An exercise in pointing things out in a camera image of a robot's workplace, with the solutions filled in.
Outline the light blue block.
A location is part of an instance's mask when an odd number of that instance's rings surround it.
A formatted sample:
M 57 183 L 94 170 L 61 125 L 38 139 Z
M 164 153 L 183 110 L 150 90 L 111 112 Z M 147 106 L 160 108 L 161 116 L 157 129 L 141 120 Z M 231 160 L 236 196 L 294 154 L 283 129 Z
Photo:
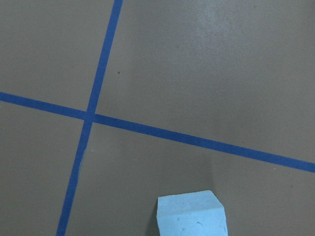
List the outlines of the light blue block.
M 161 236 L 227 236 L 225 210 L 210 190 L 157 199 Z

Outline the brown paper table mat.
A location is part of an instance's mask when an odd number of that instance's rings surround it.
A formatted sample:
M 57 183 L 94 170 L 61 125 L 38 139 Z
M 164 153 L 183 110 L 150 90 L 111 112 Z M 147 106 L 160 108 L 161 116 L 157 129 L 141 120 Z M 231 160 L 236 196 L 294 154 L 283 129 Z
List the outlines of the brown paper table mat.
M 1 1 L 1 235 L 157 236 L 202 190 L 314 235 L 314 1 Z

